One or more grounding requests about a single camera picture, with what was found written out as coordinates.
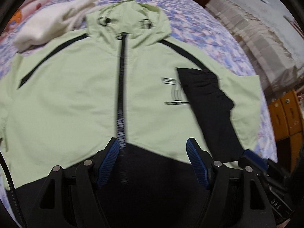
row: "hood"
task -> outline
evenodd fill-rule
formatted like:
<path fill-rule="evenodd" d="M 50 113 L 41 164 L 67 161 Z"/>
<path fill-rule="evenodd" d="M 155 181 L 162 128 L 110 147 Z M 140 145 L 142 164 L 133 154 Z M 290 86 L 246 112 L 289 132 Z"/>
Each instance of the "hood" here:
<path fill-rule="evenodd" d="M 117 35 L 128 33 L 128 47 L 151 45 L 171 33 L 170 22 L 157 6 L 125 0 L 87 15 L 88 34 L 102 44 L 117 49 Z"/>

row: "light green jacket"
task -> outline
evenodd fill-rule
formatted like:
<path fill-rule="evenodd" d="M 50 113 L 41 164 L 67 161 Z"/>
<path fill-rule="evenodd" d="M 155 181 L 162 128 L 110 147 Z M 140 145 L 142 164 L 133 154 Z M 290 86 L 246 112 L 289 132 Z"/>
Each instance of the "light green jacket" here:
<path fill-rule="evenodd" d="M 106 26 L 104 18 L 111 21 Z M 176 68 L 199 69 L 162 39 L 183 48 L 218 76 L 234 102 L 231 121 L 244 149 L 254 149 L 260 122 L 258 76 L 236 76 L 202 50 L 169 37 L 169 20 L 159 7 L 127 0 L 87 16 L 87 30 L 72 31 L 36 53 L 16 54 L 0 81 L 1 152 L 15 187 L 47 176 L 54 165 L 69 167 L 102 150 L 116 137 L 121 32 L 128 33 L 124 69 L 124 121 L 128 143 L 189 163 L 186 141 L 194 137 L 209 151 L 187 99 L 173 102 Z M 43 62 L 59 45 L 87 33 Z"/>

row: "black shoulder stripe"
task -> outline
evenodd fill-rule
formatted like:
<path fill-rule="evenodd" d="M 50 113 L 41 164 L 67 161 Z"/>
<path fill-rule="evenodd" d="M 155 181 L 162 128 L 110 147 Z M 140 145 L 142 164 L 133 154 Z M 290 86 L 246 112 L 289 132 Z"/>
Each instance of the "black shoulder stripe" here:
<path fill-rule="evenodd" d="M 66 42 L 64 42 L 63 44 L 57 46 L 51 53 L 49 53 L 45 58 L 43 58 L 32 70 L 31 72 L 29 72 L 26 76 L 24 76 L 20 82 L 19 88 L 22 87 L 27 81 L 28 79 L 30 79 L 30 77 L 34 74 L 34 72 L 37 70 L 37 68 L 40 67 L 41 64 L 43 64 L 46 60 L 48 60 L 50 57 L 52 57 L 53 55 L 55 55 L 56 53 L 58 53 L 59 51 L 63 50 L 64 48 L 68 47 L 70 44 L 75 43 L 76 41 L 82 40 L 87 38 L 88 35 L 82 34 L 76 38 L 70 39 Z"/>
<path fill-rule="evenodd" d="M 200 60 L 198 60 L 195 56 L 191 55 L 188 51 L 185 51 L 183 48 L 181 48 L 175 44 L 172 44 L 164 39 L 159 41 L 159 43 L 162 43 L 162 44 L 170 47 L 171 49 L 176 51 L 178 54 L 189 59 L 191 62 L 193 62 L 195 65 L 197 65 L 200 69 L 202 69 L 202 70 L 207 69 L 207 67 Z"/>

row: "printed logo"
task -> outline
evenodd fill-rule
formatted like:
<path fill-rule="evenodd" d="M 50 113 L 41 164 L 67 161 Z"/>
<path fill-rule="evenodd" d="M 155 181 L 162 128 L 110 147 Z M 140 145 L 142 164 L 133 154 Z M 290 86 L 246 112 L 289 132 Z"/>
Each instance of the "printed logo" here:
<path fill-rule="evenodd" d="M 165 102 L 166 105 L 188 105 L 189 102 L 183 102 L 181 97 L 181 84 L 176 79 L 162 78 L 162 83 L 172 85 L 171 97 L 172 102 Z"/>

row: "zipper pull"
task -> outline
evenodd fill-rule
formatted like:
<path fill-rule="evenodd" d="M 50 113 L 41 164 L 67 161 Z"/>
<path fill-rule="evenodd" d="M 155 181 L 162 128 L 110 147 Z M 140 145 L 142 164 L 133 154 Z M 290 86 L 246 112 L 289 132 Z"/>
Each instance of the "zipper pull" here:
<path fill-rule="evenodd" d="M 122 40 L 123 38 L 125 38 L 127 36 L 128 33 L 126 32 L 121 32 L 119 34 L 116 35 L 116 39 L 117 40 Z"/>

